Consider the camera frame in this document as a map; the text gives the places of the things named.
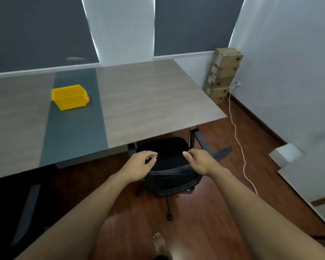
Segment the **person's left hand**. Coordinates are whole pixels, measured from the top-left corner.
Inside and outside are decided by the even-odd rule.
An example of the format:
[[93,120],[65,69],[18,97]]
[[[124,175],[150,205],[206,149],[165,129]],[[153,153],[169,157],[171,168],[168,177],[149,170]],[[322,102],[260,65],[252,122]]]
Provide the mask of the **person's left hand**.
[[141,151],[134,153],[119,171],[119,175],[127,182],[132,183],[143,179],[152,167],[146,167],[146,160],[157,158],[158,153],[153,151]]

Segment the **person's right hand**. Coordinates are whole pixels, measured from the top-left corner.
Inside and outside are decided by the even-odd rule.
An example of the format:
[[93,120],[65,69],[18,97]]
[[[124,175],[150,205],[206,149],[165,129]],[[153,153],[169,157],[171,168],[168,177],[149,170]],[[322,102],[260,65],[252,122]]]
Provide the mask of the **person's right hand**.
[[201,149],[190,149],[188,151],[194,158],[194,162],[190,162],[191,167],[200,175],[213,177],[223,172],[222,167],[211,155]]

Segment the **person's left forearm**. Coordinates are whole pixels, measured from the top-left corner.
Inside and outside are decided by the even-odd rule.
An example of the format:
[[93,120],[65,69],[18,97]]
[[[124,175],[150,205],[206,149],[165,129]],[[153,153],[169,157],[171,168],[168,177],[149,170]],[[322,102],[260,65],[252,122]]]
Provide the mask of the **person's left forearm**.
[[136,180],[124,171],[111,175],[14,260],[86,260],[117,197]]

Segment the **person's right forearm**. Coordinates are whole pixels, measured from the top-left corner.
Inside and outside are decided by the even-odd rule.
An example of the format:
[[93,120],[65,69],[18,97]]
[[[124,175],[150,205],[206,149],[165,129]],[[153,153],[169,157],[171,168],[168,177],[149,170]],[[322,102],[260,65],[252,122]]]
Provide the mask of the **person's right forearm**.
[[212,166],[207,175],[256,260],[325,260],[325,247],[255,195],[228,169]]

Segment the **black desk leg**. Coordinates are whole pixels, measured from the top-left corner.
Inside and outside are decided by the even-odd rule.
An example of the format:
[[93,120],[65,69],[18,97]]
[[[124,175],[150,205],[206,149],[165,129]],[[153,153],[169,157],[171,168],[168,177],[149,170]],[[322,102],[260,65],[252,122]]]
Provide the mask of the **black desk leg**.
[[18,226],[16,229],[16,232],[13,236],[13,239],[11,241],[10,247],[17,246],[24,236],[27,234],[27,232],[30,229],[35,207],[38,201],[39,193],[41,190],[41,184],[35,184],[30,187],[30,190],[28,192],[21,217],[18,222]]
[[190,148],[194,149],[194,144],[195,144],[195,140],[197,140],[197,142],[199,143],[199,145],[201,146],[202,150],[207,151],[211,157],[214,157],[214,153],[211,151],[211,149],[209,148],[207,142],[205,141],[202,133],[199,131],[199,129],[194,128],[190,130]]

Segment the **black office chair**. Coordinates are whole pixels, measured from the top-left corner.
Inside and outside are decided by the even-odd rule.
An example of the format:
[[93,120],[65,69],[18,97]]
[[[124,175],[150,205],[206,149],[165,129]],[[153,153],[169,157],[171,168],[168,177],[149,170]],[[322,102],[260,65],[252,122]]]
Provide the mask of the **black office chair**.
[[157,197],[167,199],[167,220],[173,221],[170,197],[187,190],[193,191],[202,179],[193,170],[182,152],[190,150],[190,144],[181,137],[154,140],[136,148],[135,144],[128,144],[129,156],[152,147],[158,153],[157,161],[152,170],[141,180],[142,185],[136,196],[147,191]]

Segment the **blue-grey desk mat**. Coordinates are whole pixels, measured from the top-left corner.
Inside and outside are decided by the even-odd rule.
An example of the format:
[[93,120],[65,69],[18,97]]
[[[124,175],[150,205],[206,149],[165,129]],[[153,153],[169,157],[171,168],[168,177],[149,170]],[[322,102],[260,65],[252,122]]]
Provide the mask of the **blue-grey desk mat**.
[[91,98],[85,107],[61,111],[51,102],[39,167],[108,149],[95,68],[62,71],[53,88],[81,85]]

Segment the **person's bare foot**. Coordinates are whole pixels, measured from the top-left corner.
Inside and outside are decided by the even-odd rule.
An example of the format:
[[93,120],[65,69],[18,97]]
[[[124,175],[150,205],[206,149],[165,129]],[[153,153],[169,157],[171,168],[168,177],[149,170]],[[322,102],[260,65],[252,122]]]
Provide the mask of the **person's bare foot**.
[[159,232],[154,233],[152,243],[157,253],[157,256],[153,260],[173,260],[170,248]]

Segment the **white box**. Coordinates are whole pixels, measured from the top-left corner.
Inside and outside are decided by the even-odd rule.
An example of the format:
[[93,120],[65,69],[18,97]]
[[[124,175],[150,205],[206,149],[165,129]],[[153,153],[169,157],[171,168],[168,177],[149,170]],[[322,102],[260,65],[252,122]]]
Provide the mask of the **white box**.
[[303,152],[292,143],[275,148],[269,153],[269,157],[279,166],[279,168],[285,167],[287,164],[297,160],[302,155]]

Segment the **yellow plastic bin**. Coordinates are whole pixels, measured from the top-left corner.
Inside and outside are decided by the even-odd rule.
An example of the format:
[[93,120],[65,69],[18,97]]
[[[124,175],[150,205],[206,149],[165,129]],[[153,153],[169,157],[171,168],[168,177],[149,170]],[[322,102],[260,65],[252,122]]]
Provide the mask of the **yellow plastic bin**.
[[79,84],[52,89],[51,100],[61,111],[85,107],[90,102],[87,91]]

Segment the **large cardboard box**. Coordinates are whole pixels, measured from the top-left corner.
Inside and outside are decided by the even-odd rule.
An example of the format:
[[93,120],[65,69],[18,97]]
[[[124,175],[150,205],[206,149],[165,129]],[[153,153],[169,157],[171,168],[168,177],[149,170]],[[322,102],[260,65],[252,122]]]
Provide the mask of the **large cardboard box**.
[[235,66],[238,67],[244,55],[234,47],[216,48],[212,57],[212,62],[218,68]]

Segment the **dark grey roller blind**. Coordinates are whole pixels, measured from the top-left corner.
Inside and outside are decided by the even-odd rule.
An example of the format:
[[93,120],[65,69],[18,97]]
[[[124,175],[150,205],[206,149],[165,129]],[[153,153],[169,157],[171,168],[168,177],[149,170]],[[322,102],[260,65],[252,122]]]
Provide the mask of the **dark grey roller blind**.
[[155,0],[154,56],[226,48],[244,0]]
[[95,63],[83,0],[0,0],[0,73]]

